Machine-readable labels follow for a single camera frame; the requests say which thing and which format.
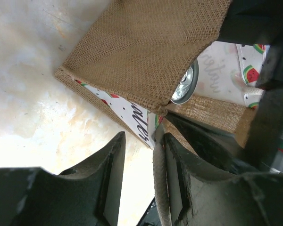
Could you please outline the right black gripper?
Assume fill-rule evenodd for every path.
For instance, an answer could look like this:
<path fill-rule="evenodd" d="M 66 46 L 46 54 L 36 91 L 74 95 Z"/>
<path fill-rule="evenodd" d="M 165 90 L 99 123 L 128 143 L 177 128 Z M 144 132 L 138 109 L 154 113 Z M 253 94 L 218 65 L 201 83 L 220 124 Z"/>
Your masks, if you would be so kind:
<path fill-rule="evenodd" d="M 283 0 L 234 0 L 219 41 L 268 46 L 256 87 L 264 91 L 243 137 L 244 160 L 260 171 L 283 173 Z"/>

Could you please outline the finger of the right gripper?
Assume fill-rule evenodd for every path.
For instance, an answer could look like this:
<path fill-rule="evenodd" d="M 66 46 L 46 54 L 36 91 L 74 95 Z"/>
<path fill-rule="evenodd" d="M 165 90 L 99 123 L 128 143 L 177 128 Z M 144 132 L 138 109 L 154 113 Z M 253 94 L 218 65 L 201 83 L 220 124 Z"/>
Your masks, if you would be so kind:
<path fill-rule="evenodd" d="M 196 154 L 211 165 L 233 174 L 258 172 L 245 161 L 244 150 L 232 133 L 175 112 L 168 112 L 166 119 L 178 129 Z"/>

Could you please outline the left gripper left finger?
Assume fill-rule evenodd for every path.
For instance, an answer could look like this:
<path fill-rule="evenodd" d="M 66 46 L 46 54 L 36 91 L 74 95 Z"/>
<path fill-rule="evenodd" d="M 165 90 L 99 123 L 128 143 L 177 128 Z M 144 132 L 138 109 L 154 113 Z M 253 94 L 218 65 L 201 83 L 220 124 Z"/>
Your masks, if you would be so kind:
<path fill-rule="evenodd" d="M 115 226 L 125 133 L 54 175 L 42 168 L 0 168 L 0 226 Z"/>

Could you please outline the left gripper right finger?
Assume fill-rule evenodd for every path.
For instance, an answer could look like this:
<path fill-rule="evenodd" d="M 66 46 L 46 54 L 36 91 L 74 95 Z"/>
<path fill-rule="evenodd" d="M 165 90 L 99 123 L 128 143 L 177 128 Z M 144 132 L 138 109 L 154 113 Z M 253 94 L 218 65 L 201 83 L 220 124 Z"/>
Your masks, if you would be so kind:
<path fill-rule="evenodd" d="M 283 226 L 283 174 L 231 174 L 164 135 L 175 226 Z"/>

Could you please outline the red cola can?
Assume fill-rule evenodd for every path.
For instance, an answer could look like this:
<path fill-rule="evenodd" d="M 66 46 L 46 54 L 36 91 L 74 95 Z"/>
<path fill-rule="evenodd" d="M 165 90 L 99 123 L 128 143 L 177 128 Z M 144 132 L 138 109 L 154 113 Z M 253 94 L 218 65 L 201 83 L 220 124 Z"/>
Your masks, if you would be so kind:
<path fill-rule="evenodd" d="M 199 78 L 199 64 L 196 59 L 183 75 L 175 92 L 171 97 L 171 102 L 176 105 L 186 103 L 193 95 Z"/>

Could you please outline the watermelon print canvas bag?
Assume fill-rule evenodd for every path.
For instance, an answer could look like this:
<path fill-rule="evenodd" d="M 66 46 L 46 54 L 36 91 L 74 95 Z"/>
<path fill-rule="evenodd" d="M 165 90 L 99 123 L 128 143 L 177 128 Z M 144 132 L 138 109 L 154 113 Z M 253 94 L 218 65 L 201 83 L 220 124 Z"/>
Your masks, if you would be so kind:
<path fill-rule="evenodd" d="M 262 90 L 255 87 L 265 45 L 218 41 L 233 0 L 114 0 L 54 77 L 152 146 L 153 125 L 132 124 L 109 99 L 134 105 L 135 118 L 168 109 L 234 134 L 244 146 Z M 171 97 L 191 64 L 199 78 L 182 105 Z"/>

